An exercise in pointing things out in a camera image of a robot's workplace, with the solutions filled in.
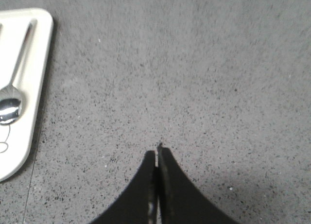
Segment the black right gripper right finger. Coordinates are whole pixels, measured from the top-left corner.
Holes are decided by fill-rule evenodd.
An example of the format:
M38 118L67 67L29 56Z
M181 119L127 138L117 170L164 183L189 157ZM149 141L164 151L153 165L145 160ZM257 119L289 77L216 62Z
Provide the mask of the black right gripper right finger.
M158 191L163 224L235 224L212 204L179 167L169 148L160 144Z

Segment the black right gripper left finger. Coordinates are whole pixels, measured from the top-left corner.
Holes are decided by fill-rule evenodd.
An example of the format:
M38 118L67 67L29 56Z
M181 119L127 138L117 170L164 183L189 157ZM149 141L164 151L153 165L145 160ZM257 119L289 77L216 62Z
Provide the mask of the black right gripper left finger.
M126 189L93 224L156 223L156 155L147 151Z

